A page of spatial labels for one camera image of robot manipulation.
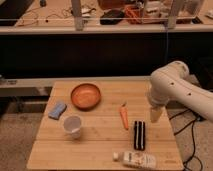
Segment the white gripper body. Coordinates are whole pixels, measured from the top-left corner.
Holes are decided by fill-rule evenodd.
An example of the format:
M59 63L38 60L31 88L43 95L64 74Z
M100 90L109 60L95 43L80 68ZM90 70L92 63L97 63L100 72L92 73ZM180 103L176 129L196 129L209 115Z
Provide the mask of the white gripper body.
M160 96L159 94L154 94L152 92L147 93L147 99L149 104L153 108L164 107L167 104L167 98L164 96Z

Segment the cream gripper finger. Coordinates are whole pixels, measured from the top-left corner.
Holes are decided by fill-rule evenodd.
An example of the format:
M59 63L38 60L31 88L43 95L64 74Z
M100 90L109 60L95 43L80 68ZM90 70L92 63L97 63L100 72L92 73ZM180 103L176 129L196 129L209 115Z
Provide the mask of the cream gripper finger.
M151 108L150 109L150 120L152 123L156 123L161 117L163 110L161 107Z

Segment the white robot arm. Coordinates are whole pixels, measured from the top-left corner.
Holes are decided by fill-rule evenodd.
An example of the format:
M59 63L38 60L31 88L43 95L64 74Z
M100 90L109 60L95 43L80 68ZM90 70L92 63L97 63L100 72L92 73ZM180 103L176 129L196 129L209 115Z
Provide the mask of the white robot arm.
M151 105L152 122L159 120L161 109L170 99L213 122L213 93L186 81L188 75L189 68L182 61L173 61L151 73L147 99Z

